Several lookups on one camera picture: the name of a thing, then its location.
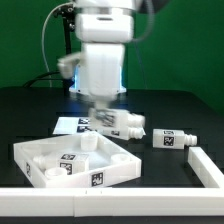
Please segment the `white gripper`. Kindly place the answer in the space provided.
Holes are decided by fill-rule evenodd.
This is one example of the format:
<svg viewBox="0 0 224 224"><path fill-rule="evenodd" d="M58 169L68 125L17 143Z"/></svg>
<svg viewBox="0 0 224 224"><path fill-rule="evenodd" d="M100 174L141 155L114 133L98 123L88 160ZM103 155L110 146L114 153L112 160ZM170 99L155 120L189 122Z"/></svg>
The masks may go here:
<svg viewBox="0 0 224 224"><path fill-rule="evenodd" d="M122 44L85 43L82 46L87 89L94 100L116 99L124 52Z"/></svg>

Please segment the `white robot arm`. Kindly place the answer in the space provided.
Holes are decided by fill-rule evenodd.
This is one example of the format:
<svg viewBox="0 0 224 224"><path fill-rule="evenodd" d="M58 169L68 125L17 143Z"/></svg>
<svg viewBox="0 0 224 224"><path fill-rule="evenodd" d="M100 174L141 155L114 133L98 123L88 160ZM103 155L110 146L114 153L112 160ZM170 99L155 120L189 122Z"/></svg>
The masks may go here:
<svg viewBox="0 0 224 224"><path fill-rule="evenodd" d="M76 37L81 51L71 56L69 74L79 67L81 90L94 102L109 103L117 98L125 44L144 40L154 22L153 0L77 0ZM134 37L132 12L145 9L148 24Z"/></svg>

